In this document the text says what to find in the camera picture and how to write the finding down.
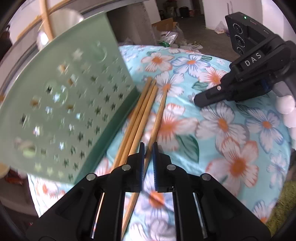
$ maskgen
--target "wooden stick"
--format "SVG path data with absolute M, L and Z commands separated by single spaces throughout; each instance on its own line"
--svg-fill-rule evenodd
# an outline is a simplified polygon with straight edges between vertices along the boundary
M 119 162 L 119 166 L 125 164 L 125 162 L 126 162 L 126 160 L 128 158 L 128 154 L 129 154 L 129 152 L 131 150 L 131 146 L 133 144 L 133 140 L 134 140 L 134 138 L 136 136 L 138 127 L 140 125 L 141 119 L 142 119 L 143 114 L 145 112 L 146 106 L 148 105 L 148 102 L 152 102 L 153 103 L 153 101 L 154 101 L 154 98 L 153 98 L 153 100 L 150 100 L 150 96 L 151 96 L 151 93 L 152 93 L 152 90 L 153 90 L 155 84 L 156 84 L 156 80 L 154 80 L 152 82 L 152 84 L 151 84 L 151 86 L 149 88 L 149 91 L 148 91 L 148 93 L 147 93 L 147 95 L 146 95 L 146 97 L 145 97 L 145 99 L 143 101 L 142 107 L 141 107 L 141 109 L 139 111 L 139 114 L 138 114 L 137 119 L 136 119 L 136 121 L 135 121 L 135 123 L 133 125 L 132 131 L 131 131 L 131 133 L 129 135 L 128 141 L 127 141 L 126 146 L 125 146 L 125 149 L 123 151 L 121 160 Z
M 155 99 L 156 94 L 157 94 L 157 90 L 158 90 L 157 86 L 154 86 L 154 88 L 152 90 L 152 93 L 151 93 L 151 96 L 150 96 L 150 99 L 149 99 L 149 102 L 148 102 L 148 104 L 146 106 L 146 109 L 144 111 L 143 117 L 141 119 L 140 125 L 138 127 L 136 136 L 135 136 L 135 138 L 133 140 L 133 144 L 131 145 L 131 149 L 130 149 L 130 152 L 129 152 L 128 155 L 135 154 L 137 149 L 138 149 L 138 146 L 139 146 L 143 131 L 145 129 L 149 114 L 151 112 L 151 108 L 152 108 L 154 99 Z
M 39 0 L 40 3 L 40 11 L 41 11 L 41 17 L 44 21 L 44 31 L 48 37 L 48 41 L 52 41 L 54 39 L 54 35 L 52 33 L 52 27 L 50 23 L 50 19 L 48 16 L 48 8 L 47 8 L 47 1 L 46 0 Z
M 121 160 L 122 154 L 123 154 L 123 152 L 124 152 L 124 149 L 125 149 L 126 143 L 127 143 L 127 141 L 128 141 L 129 135 L 130 135 L 130 133 L 131 133 L 131 131 L 132 131 L 132 129 L 133 129 L 133 126 L 134 126 L 134 124 L 135 124 L 136 118 L 137 118 L 138 113 L 139 113 L 139 111 L 140 111 L 140 109 L 141 109 L 141 107 L 142 107 L 142 104 L 143 104 L 143 102 L 144 102 L 144 99 L 145 99 L 145 97 L 146 97 L 146 94 L 147 94 L 147 92 L 148 92 L 148 89 L 149 89 L 149 87 L 150 87 L 150 85 L 151 85 L 151 82 L 152 82 L 152 78 L 149 78 L 149 79 L 147 80 L 145 86 L 144 86 L 144 89 L 142 90 L 142 94 L 141 94 L 141 96 L 140 96 L 140 98 L 139 98 L 139 100 L 138 100 L 138 103 L 137 103 L 136 107 L 135 107 L 134 110 L 133 110 L 133 114 L 132 114 L 132 116 L 131 116 L 130 122 L 129 122 L 127 128 L 126 128 L 126 131 L 125 131 L 125 133 L 124 133 L 123 139 L 122 139 L 122 141 L 121 141 L 121 144 L 120 144 L 119 149 L 118 149 L 118 151 L 117 151 L 117 154 L 116 154 L 116 157 L 115 157 L 115 159 L 114 159 L 113 165 L 112 165 L 112 167 L 111 167 L 111 171 L 112 171 L 113 169 L 115 169 L 116 167 L 119 166 L 119 163 L 120 163 L 120 160 Z
M 152 151 L 152 145 L 153 143 L 157 140 L 157 133 L 158 130 L 160 128 L 161 125 L 161 120 L 163 117 L 163 110 L 165 108 L 165 100 L 166 100 L 166 96 L 167 96 L 168 90 L 164 90 L 163 92 L 163 97 L 161 99 L 160 105 L 159 105 L 159 109 L 156 115 L 156 119 L 152 128 L 152 132 L 151 132 L 151 136 L 148 142 L 148 147 L 146 150 L 146 154 L 145 154 L 145 161 L 144 161 L 144 175 L 147 171 L 147 167 L 149 164 L 149 160 L 150 160 L 150 155 L 151 155 L 151 151 Z M 139 193 L 132 193 L 130 201 L 128 203 L 128 207 L 126 209 L 126 214 L 123 217 L 123 225 L 122 225 L 122 231 L 121 231 L 121 239 L 123 238 L 125 232 L 126 232 L 126 228 L 128 226 L 129 220 L 131 218 L 131 215 L 133 213 L 133 210 L 135 208 L 137 199 L 139 197 Z

